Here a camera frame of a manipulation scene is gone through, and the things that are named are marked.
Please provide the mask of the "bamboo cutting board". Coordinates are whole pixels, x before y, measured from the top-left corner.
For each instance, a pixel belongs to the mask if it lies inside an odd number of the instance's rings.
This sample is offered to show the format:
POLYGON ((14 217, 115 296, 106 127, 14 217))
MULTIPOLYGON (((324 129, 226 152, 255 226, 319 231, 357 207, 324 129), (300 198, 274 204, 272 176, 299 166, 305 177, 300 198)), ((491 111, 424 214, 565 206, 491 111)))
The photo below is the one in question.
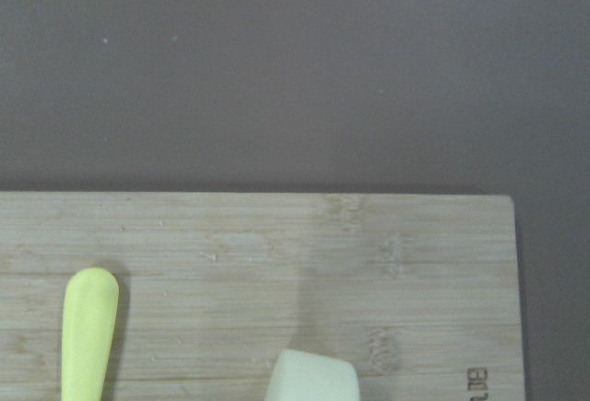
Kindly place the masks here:
POLYGON ((261 400, 284 348, 365 400, 522 400, 513 202, 487 195, 1 195, 1 396, 55 400, 65 286, 120 286, 108 400, 261 400))

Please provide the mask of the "yellow plastic knife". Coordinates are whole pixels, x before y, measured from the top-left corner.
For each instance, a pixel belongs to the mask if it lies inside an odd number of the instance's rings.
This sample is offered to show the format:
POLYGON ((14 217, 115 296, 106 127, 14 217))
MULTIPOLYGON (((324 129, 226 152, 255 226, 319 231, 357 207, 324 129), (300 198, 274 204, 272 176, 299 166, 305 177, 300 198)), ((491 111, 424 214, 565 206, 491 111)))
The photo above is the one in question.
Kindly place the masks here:
POLYGON ((106 269, 78 271, 65 288, 61 398, 100 400, 112 348, 119 286, 106 269))

